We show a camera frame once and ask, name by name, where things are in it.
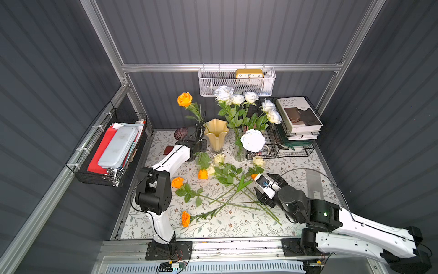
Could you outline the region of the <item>orange yellow rose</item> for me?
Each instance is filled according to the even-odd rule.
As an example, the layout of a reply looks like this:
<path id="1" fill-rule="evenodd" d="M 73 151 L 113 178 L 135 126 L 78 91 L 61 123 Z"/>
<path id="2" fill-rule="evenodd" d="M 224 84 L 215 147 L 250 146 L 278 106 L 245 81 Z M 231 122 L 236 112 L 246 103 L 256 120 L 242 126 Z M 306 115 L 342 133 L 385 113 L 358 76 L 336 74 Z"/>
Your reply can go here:
<path id="1" fill-rule="evenodd" d="M 188 92 L 184 92 L 177 98 L 177 103 L 180 107 L 190 111 L 191 115 L 187 115 L 186 118 L 197 121 L 199 126 L 204 124 L 204 115 L 202 113 L 201 105 L 193 101 L 193 97 Z"/>

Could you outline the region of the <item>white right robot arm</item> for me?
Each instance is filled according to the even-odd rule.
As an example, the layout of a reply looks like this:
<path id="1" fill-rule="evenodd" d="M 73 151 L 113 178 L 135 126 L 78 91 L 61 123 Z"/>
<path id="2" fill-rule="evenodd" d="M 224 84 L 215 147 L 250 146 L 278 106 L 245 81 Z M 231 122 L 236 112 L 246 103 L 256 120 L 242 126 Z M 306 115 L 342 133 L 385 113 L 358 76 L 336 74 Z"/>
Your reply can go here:
<path id="1" fill-rule="evenodd" d="M 430 255 L 419 249 L 423 235 L 417 227 L 390 227 L 308 198 L 278 174 L 254 174 L 252 179 L 259 202 L 279 207 L 289 222 L 304 225 L 299 240 L 282 240 L 285 256 L 343 253 L 379 261 L 399 274 L 425 274 L 432 267 Z"/>

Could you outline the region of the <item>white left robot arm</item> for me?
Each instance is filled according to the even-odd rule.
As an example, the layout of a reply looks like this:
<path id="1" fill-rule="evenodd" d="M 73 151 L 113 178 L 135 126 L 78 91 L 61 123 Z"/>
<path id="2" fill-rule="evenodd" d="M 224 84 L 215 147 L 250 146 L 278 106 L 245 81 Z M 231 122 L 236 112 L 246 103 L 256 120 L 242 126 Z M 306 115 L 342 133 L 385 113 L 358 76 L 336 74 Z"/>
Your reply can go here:
<path id="1" fill-rule="evenodd" d="M 172 202 L 171 180 L 180 166 L 203 150 L 204 125 L 196 123 L 187 135 L 178 140 L 160 162 L 142 169 L 144 176 L 131 193 L 131 207 L 149 216 L 154 230 L 153 241 L 171 245 L 175 231 L 170 225 L 167 209 Z"/>

